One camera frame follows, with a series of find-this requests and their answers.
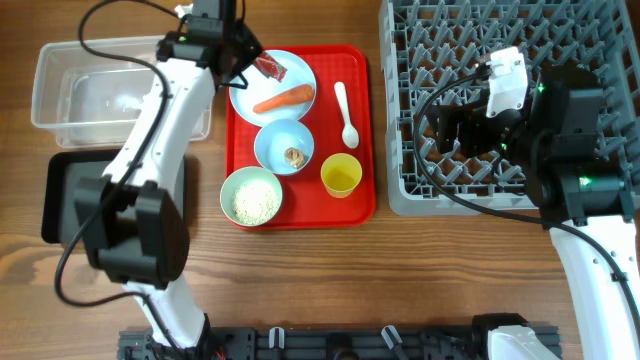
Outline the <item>brown food scrap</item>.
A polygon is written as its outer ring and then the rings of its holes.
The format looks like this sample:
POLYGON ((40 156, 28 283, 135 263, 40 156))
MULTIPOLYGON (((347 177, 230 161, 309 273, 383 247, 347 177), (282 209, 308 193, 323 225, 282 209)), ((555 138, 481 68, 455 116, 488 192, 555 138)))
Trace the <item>brown food scrap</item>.
POLYGON ((294 147, 290 147, 285 151, 285 160, 294 169, 300 169, 306 163, 304 152, 294 147))

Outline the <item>orange carrot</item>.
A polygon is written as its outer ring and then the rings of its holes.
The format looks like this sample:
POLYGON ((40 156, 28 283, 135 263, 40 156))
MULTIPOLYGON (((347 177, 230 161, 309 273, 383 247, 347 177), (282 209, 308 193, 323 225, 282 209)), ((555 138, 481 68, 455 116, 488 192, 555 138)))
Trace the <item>orange carrot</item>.
POLYGON ((307 103, 313 100, 315 90, 311 85, 304 84, 291 88, 272 98, 269 98, 253 107, 253 111, 258 114, 266 113, 286 106, 294 106, 307 103))

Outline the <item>light blue bowl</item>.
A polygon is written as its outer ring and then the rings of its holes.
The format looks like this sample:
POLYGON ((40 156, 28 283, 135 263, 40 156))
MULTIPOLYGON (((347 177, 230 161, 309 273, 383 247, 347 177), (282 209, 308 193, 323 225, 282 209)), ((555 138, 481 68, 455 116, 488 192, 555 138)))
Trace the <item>light blue bowl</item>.
POLYGON ((301 122, 277 120, 264 126, 256 135, 254 154, 258 163, 276 175, 289 176, 300 172, 311 160, 315 143, 311 131, 301 122), (294 147, 304 152, 306 163, 294 169, 285 160, 285 151, 294 147))

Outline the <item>white rice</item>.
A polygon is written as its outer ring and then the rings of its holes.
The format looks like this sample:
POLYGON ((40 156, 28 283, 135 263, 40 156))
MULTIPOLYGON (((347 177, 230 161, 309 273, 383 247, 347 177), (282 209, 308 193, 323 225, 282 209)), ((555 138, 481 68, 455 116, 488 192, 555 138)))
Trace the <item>white rice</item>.
POLYGON ((265 181, 240 185, 233 193, 232 210, 242 225, 258 226, 275 216, 280 206, 276 190, 265 181))

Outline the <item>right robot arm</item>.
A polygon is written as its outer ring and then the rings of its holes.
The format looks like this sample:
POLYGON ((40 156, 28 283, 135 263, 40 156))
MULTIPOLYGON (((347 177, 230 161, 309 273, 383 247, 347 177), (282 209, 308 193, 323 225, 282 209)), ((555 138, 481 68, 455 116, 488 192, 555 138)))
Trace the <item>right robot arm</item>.
POLYGON ((639 257, 632 186, 623 170, 596 154, 604 89, 582 68, 541 71, 534 94, 491 115, 489 90, 463 106, 427 101, 421 117, 448 151, 465 156, 495 149, 526 178, 538 207, 535 223, 550 233, 569 284, 583 355, 639 356, 639 257))

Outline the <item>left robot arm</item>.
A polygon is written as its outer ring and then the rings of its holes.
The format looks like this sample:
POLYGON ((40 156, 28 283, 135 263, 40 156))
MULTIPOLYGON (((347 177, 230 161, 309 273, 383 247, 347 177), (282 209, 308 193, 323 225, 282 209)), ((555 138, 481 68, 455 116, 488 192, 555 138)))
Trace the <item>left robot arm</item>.
POLYGON ((124 146, 98 179, 75 191, 89 264, 123 286, 175 356, 210 358, 207 315, 183 275, 190 238, 174 202, 181 163, 200 114, 221 87, 234 87, 263 48, 234 1, 196 1, 158 43, 143 108, 124 146))

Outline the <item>yellow cup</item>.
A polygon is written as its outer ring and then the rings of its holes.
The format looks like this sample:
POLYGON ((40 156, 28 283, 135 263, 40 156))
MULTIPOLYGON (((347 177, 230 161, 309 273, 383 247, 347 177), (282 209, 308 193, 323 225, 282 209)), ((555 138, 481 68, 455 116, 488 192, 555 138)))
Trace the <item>yellow cup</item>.
POLYGON ((347 153, 329 156, 321 166, 321 180, 334 198, 346 198, 359 185, 363 169, 359 160, 347 153))

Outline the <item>green bowl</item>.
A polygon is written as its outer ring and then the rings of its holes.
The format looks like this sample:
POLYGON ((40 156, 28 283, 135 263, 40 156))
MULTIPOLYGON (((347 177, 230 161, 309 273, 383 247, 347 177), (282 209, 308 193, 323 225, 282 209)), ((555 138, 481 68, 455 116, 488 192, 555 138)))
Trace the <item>green bowl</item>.
POLYGON ((273 173, 271 173, 270 171, 262 167, 249 166, 249 167, 241 168, 233 172, 225 180, 220 191, 221 208, 225 216, 237 225, 245 226, 239 222, 239 220, 236 218, 232 210, 233 193, 240 185, 243 185, 248 182, 256 181, 256 180, 265 181, 269 183, 276 190, 280 198, 280 206, 278 211, 280 210, 280 207, 283 201, 283 190, 278 178, 273 173))

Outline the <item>red snack wrapper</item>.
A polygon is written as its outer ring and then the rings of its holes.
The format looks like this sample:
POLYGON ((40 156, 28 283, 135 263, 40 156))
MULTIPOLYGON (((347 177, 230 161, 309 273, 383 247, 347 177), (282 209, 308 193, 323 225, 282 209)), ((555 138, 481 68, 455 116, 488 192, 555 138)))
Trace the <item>red snack wrapper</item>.
POLYGON ((287 69, 267 52, 261 53, 254 61, 254 66, 266 78, 281 82, 286 76, 287 69))

